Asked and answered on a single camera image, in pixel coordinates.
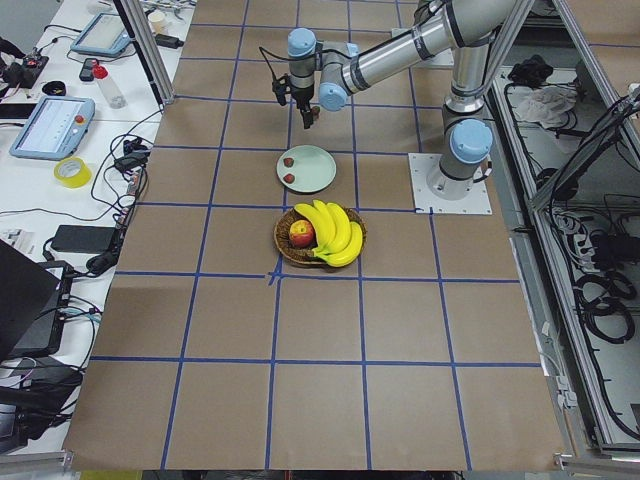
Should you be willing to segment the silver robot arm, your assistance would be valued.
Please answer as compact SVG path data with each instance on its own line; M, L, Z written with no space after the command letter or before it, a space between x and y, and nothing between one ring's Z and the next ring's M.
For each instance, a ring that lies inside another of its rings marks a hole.
M439 166L444 176L454 181L473 180L493 144L492 131L482 120L490 44L490 37L485 36L453 51L451 87L443 105L445 153Z
M349 97L449 50L453 73L444 116L474 116L483 110L484 96L531 7L529 1L422 1L410 28L366 51L297 28L288 35L283 58L289 70L273 76L272 91L280 105L293 99L304 128L310 128L313 99L326 111L338 111Z

